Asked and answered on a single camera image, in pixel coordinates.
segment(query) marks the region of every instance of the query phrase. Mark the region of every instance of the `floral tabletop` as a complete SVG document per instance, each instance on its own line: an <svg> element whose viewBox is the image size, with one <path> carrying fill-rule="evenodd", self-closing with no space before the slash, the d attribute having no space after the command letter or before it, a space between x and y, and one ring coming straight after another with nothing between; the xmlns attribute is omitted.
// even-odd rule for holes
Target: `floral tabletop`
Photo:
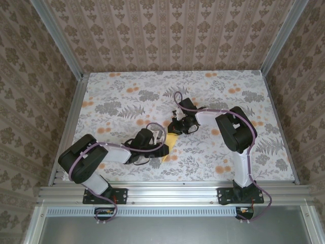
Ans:
<svg viewBox="0 0 325 244"><path fill-rule="evenodd" d="M98 141L123 143L151 121L164 127L181 91L197 107L240 106L258 136L252 150L257 180L294 180L267 89L260 71L165 71L92 73L79 115L74 142L92 134ZM232 153L218 127L200 126L181 135L164 162L143 166L102 162L98 173L117 181L215 181L234 178Z"/></svg>

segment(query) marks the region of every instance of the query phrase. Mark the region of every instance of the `gray floor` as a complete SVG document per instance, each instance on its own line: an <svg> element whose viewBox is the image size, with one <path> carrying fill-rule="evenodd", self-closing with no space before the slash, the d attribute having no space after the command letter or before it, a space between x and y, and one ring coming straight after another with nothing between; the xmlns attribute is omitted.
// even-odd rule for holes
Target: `gray floor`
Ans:
<svg viewBox="0 0 325 244"><path fill-rule="evenodd" d="M47 218L42 244L281 244L311 243L299 207L272 207L255 222L234 217L119 217L96 224L89 217Z"/></svg>

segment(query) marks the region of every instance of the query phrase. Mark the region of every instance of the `floral wallpaper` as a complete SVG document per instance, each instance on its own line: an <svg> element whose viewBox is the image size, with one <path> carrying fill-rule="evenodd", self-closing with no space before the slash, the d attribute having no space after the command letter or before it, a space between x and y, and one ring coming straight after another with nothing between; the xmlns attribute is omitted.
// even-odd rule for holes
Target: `floral wallpaper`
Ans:
<svg viewBox="0 0 325 244"><path fill-rule="evenodd" d="M31 3L0 1L0 243L20 243L76 79Z"/></svg>
<svg viewBox="0 0 325 244"><path fill-rule="evenodd" d="M267 74L303 184L325 227L325 1L310 0Z"/></svg>
<svg viewBox="0 0 325 244"><path fill-rule="evenodd" d="M294 180L259 70L92 73L74 141L89 133L98 141L120 144L134 138L151 121L166 128L176 109L172 96L177 90L197 107L240 106L258 134L251 155L253 177ZM235 174L232 152L225 146L217 125L200 126L192 135L179 136L164 162L157 158L135 166L109 160L104 159L97 169L107 180L216 181L232 180Z"/></svg>
<svg viewBox="0 0 325 244"><path fill-rule="evenodd" d="M260 69L294 0L44 0L86 72Z"/></svg>

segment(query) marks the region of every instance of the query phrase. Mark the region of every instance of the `wall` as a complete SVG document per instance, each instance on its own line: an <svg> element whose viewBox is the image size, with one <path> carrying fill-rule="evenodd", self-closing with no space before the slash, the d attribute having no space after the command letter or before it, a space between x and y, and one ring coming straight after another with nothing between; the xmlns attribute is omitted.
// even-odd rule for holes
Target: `wall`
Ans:
<svg viewBox="0 0 325 244"><path fill-rule="evenodd" d="M45 0L84 72L259 69L294 0Z"/></svg>
<svg viewBox="0 0 325 244"><path fill-rule="evenodd" d="M309 1L270 72L272 97L299 178L325 226L325 1Z"/></svg>
<svg viewBox="0 0 325 244"><path fill-rule="evenodd" d="M76 80L29 0L0 1L0 243L19 243Z"/></svg>

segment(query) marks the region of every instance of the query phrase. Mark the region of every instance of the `yellow object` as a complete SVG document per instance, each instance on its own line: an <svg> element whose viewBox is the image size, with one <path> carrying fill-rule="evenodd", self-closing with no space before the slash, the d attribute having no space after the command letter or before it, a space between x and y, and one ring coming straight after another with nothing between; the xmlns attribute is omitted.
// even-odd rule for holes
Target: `yellow object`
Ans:
<svg viewBox="0 0 325 244"><path fill-rule="evenodd" d="M165 144L166 144L166 145L168 146L168 148L169 148L169 153L172 152L173 147L175 146L177 139L178 139L178 136L175 136L175 135L173 135L173 134L167 134ZM167 156L168 156L168 155L166 155L166 156L164 156L164 157L162 158L162 160L161 160L162 163L165 161L165 159L166 159Z"/></svg>

